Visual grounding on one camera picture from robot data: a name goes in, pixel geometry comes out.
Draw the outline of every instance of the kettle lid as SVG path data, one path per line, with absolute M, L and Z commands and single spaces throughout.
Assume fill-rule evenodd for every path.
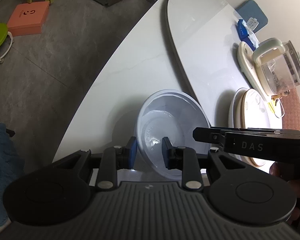
M 296 70 L 298 72 L 298 76 L 300 78 L 300 53 L 297 52 L 293 46 L 293 44 L 291 43 L 291 41 L 288 41 L 286 43 L 286 45 L 288 46 L 289 50 L 292 50 L 292 53 L 290 53 L 293 63 L 296 67 Z

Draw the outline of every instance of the brown cushion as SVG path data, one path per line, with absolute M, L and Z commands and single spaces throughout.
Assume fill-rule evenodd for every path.
M 300 130 L 300 99 L 297 89 L 291 89 L 287 97 L 281 99 L 285 115 L 282 118 L 283 129 Z

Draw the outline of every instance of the orange box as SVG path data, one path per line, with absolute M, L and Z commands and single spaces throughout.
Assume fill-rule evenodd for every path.
M 17 5 L 7 26 L 13 36 L 42 32 L 49 11 L 49 2 L 33 2 Z

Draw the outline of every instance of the stacked plate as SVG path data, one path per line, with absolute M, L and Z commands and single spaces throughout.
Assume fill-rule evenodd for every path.
M 232 99 L 228 125 L 234 128 L 271 128 L 267 104 L 254 89 L 239 89 Z M 234 155 L 237 159 L 256 168 L 266 164 L 266 160 Z

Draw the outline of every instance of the gray ribbed pad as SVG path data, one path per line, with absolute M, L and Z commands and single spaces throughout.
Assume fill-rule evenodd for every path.
M 286 223 L 248 227 L 215 213 L 203 195 L 176 182 L 122 182 L 95 195 L 90 206 L 65 223 L 34 227 L 12 223 L 1 240 L 288 240 L 300 239 Z

